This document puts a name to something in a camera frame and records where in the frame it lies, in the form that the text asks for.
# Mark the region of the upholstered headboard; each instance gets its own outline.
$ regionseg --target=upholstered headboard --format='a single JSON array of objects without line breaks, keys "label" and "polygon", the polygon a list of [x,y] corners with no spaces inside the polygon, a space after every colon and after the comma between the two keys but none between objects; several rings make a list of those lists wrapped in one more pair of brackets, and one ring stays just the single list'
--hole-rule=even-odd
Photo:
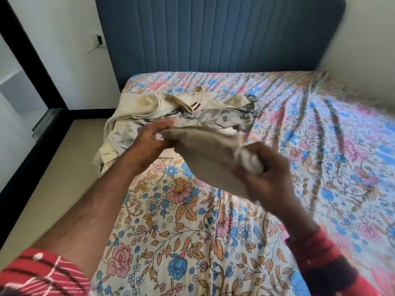
[{"label": "upholstered headboard", "polygon": [[313,70],[344,0],[96,0],[120,89],[156,71]]}]

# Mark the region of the red sleeve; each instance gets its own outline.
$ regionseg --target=red sleeve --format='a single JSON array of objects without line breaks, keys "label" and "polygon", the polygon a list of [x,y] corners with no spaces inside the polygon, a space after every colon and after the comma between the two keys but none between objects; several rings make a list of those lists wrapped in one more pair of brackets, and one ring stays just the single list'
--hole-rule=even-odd
[{"label": "red sleeve", "polygon": [[28,248],[0,272],[0,290],[22,295],[87,296],[89,280],[73,263],[46,250]]},{"label": "red sleeve", "polygon": [[286,243],[312,295],[378,295],[323,230],[303,240],[289,238]]}]

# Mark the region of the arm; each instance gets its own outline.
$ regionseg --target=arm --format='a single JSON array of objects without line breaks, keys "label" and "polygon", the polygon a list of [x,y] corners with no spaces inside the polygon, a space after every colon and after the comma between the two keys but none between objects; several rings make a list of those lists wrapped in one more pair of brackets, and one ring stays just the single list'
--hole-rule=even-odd
[{"label": "arm", "polygon": [[338,246],[319,228],[294,194],[289,161],[260,142],[247,148],[257,154],[265,167],[262,176],[234,166],[253,200],[278,217],[289,233],[289,246],[312,295],[378,295],[358,274]]},{"label": "arm", "polygon": [[[52,276],[63,276],[59,282],[64,283],[71,275],[70,280],[78,282],[72,286],[75,291],[86,294],[86,284],[89,287],[132,179],[146,170],[164,149],[172,147],[170,141],[156,140],[155,134],[174,122],[175,119],[166,118],[145,126],[106,174],[30,249],[2,271],[0,288],[10,282],[26,284],[27,278],[33,276],[44,277],[55,265]],[[58,290],[62,292],[64,285],[67,284],[60,284]]]}]

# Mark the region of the floral bed sheet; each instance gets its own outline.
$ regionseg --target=floral bed sheet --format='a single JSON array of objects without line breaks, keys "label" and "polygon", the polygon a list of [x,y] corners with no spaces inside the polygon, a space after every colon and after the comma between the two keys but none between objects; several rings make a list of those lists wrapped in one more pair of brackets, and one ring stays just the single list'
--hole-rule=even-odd
[{"label": "floral bed sheet", "polygon": [[[220,99],[260,98],[265,109],[244,141],[288,157],[306,209],[371,284],[394,295],[395,119],[326,72],[140,74],[124,92],[176,94],[197,85]],[[287,237],[274,216],[201,182],[182,159],[158,159],[130,185],[96,291],[309,295]]]}]

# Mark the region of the beige floor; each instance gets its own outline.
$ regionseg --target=beige floor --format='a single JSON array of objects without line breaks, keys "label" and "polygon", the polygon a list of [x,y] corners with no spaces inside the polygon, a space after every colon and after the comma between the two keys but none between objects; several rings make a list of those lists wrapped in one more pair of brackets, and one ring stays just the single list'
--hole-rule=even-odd
[{"label": "beige floor", "polygon": [[98,177],[106,119],[75,120],[0,250],[0,270],[56,222]]}]

